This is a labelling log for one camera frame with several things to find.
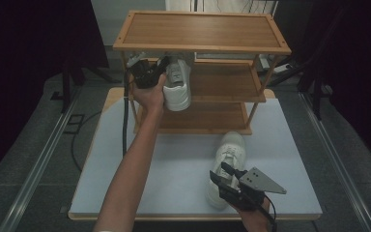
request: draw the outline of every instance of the white table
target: white table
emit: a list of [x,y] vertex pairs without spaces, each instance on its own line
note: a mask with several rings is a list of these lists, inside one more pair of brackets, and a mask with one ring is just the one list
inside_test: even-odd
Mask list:
[[[124,102],[104,110],[92,148],[86,159],[69,211],[71,219],[96,219],[114,172],[122,159]],[[245,169],[256,166],[287,194],[267,193],[278,219],[316,219],[322,214],[315,191],[277,99],[267,99],[251,123],[252,135],[244,135]],[[134,119],[128,115],[128,145]],[[219,211],[206,201],[209,170],[222,135],[160,134],[138,220],[239,220],[236,211]]]

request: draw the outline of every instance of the white sneaker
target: white sneaker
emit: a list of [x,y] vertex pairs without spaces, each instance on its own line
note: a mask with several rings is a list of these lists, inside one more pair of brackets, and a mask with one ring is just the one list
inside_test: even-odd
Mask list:
[[[237,188],[238,180],[235,176],[230,176],[221,168],[221,163],[226,162],[235,169],[243,170],[245,164],[245,143],[243,137],[235,132],[227,132],[222,140],[220,147],[216,151],[213,173],[221,177],[221,181],[233,189]],[[218,186],[210,180],[207,188],[208,202],[218,208],[224,209],[228,203],[219,197]]]
[[181,111],[191,104],[189,74],[191,68],[182,59],[173,58],[167,66],[167,79],[163,87],[165,105],[169,110]]

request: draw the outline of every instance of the human hand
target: human hand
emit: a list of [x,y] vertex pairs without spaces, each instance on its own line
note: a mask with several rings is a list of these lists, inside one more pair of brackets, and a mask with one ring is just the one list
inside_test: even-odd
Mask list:
[[146,112],[163,112],[164,96],[162,93],[162,88],[164,86],[166,79],[165,72],[159,77],[158,84],[155,87],[149,89],[139,89],[135,86],[135,83],[132,84],[131,92],[134,96],[134,99],[141,104]]
[[[266,232],[268,231],[268,219],[258,210],[256,211],[241,211],[231,205],[243,220],[243,226],[248,232]],[[270,210],[270,201],[267,197],[264,198],[262,207],[267,212]]]

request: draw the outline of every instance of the white wall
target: white wall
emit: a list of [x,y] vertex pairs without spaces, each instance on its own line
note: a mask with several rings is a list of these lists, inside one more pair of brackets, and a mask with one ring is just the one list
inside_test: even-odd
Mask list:
[[104,45],[113,45],[129,10],[165,11],[165,0],[92,0]]

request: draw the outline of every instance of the gray floor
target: gray floor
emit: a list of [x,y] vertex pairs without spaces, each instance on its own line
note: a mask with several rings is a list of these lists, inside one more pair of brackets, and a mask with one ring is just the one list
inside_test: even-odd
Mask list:
[[[110,60],[110,63],[120,65],[117,60]],[[115,78],[122,77],[115,65],[105,71]],[[107,92],[118,84],[89,71],[85,71],[85,75],[86,83],[80,87],[81,93],[72,113],[84,114],[85,124],[76,135],[61,135],[16,231],[91,231],[94,225],[92,221],[70,220],[67,211]],[[293,77],[272,89],[280,101],[324,214],[315,221],[280,221],[278,231],[363,231],[306,105],[297,92],[298,80],[299,77]],[[61,86],[60,76],[46,81],[35,113],[0,163],[0,225],[61,116],[62,102],[50,100],[53,92],[61,91]],[[371,213],[371,154],[352,127],[329,104],[328,98],[322,100],[321,112],[328,135]],[[74,126],[65,128],[65,131],[73,130]],[[134,231],[190,230],[243,231],[243,226],[240,222],[225,221],[136,222],[134,226]]]

